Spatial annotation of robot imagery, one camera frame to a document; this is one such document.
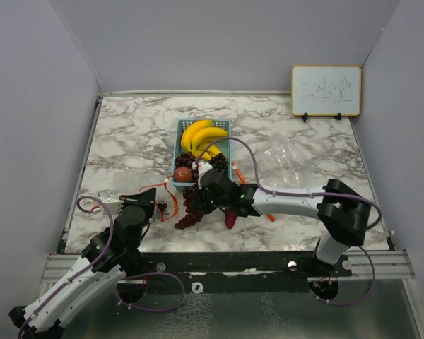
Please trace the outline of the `clear orange zipper bag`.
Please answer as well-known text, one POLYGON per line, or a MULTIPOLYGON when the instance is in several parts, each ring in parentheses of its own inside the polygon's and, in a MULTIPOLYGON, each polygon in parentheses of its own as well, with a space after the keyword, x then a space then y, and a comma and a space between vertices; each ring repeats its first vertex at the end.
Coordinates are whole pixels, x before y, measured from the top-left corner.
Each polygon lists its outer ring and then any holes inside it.
POLYGON ((155 202, 155 209, 158 213, 158 218, 160 219, 161 222, 166 222, 168 220, 173 219, 174 217, 177 216, 179 212, 179 202, 177 200, 177 197, 168 188, 171 180, 172 180, 172 176, 168 176, 161 183, 145 185, 139 188, 138 190, 138 193, 142 193, 152 188, 162 187, 165 193, 169 195, 169 197, 172 200, 172 207, 173 207, 172 212, 168 211, 168 204, 166 204, 165 202, 160 200, 157 200, 155 202))

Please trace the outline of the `red grape bunch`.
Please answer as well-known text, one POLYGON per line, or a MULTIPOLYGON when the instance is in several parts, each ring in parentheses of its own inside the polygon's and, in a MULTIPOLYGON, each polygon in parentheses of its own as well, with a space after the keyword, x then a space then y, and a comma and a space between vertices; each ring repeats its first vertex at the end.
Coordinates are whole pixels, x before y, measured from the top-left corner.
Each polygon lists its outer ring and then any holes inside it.
POLYGON ((185 216, 182 217, 178 222, 175 223, 175 228, 183 230, 199 223, 203 214, 193 209, 193 197, 194 193, 190 187, 185 187, 182 192, 184 199, 183 206, 185 207, 185 216))

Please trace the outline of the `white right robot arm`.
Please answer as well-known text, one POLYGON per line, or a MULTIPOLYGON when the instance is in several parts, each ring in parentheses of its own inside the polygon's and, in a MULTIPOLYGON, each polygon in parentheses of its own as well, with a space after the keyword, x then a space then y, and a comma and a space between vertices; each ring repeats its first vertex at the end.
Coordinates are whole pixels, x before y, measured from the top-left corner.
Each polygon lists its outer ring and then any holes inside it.
POLYGON ((245 218, 282 214, 321 221, 327 234, 316 245, 310 267, 316 275, 326 276, 345 251, 364 244, 371 201, 337 179, 318 188, 273 191, 257 184, 237 184, 211 169, 193 189, 193 209, 204 215, 222 209, 245 218))

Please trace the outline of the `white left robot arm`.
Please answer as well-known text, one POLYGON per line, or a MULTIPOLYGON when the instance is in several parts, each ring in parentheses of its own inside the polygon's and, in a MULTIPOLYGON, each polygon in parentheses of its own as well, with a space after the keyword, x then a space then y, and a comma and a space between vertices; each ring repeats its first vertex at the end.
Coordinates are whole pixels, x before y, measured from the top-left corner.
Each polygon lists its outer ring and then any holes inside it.
POLYGON ((109 225, 95 235, 81 255, 50 289, 32 304, 14 307, 9 317, 18 328, 18 338, 60 338, 68 322, 99 291, 121 278, 137 277, 142 265, 138 250, 144 238, 144 227, 153 217, 156 190, 121 196, 117 213, 112 202, 99 197, 94 208, 81 211, 93 214, 101 210, 109 225))

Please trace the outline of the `black grape bunch in basket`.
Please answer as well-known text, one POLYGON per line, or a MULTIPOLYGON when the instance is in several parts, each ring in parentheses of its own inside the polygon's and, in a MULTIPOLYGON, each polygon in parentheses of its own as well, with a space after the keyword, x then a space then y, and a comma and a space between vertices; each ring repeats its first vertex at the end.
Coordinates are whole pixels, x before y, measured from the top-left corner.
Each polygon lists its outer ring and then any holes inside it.
POLYGON ((209 161, 213 169, 218 170, 219 172, 228 173, 229 172, 229 161, 222 153, 218 153, 212 157, 209 161))

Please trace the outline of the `dark purple grape bunch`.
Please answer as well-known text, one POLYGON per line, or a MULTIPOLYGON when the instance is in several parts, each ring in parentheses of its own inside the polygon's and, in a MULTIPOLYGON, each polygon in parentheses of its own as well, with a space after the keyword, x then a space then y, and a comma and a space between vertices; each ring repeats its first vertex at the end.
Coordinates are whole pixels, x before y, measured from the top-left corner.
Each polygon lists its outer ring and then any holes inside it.
POLYGON ((175 169, 176 172, 179 168, 187 168, 192 171, 193 175, 197 175, 198 172, 193 169, 192 165, 196 161, 196 157, 192 152, 181 153, 175 158, 175 169))

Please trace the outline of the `light blue plastic basket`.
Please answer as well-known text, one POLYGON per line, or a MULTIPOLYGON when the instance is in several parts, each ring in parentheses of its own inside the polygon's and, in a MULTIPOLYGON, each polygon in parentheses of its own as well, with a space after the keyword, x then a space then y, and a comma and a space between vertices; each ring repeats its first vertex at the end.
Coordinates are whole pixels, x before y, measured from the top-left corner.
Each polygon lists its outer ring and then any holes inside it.
POLYGON ((212 163, 231 177, 231 122, 228 119, 181 118, 177 121, 172 170, 189 167, 196 160, 212 163))

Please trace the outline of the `yellow banana bunch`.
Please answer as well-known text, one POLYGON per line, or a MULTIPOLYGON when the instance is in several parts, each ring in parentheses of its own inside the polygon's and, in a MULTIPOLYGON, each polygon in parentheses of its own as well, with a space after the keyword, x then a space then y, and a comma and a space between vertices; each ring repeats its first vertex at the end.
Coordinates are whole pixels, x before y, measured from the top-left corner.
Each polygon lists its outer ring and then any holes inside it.
POLYGON ((206 146, 213 141, 229 136, 224 128, 217 127, 214 123, 214 120, 205 119, 188 125, 181 136, 181 148, 192 152, 196 159, 205 161, 210 161, 212 157, 221 153, 221 150, 215 145, 206 150, 206 146))

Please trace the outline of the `small framed whiteboard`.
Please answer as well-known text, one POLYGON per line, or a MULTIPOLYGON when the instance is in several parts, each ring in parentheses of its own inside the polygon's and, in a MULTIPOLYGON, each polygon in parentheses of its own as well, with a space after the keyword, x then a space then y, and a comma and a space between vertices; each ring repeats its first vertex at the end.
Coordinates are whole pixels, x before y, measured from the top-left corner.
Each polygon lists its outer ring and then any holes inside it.
POLYGON ((362 69, 357 65, 295 65, 292 113, 310 117, 356 117, 361 112, 362 69))

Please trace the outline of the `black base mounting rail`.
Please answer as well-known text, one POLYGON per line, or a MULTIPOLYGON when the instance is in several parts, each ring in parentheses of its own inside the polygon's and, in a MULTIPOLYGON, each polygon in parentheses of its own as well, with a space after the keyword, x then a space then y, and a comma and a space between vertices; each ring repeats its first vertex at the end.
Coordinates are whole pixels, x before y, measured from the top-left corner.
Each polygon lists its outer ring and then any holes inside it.
POLYGON ((334 265, 311 251, 145 253, 112 270, 124 294, 307 292, 310 278, 351 276, 342 255, 334 265))

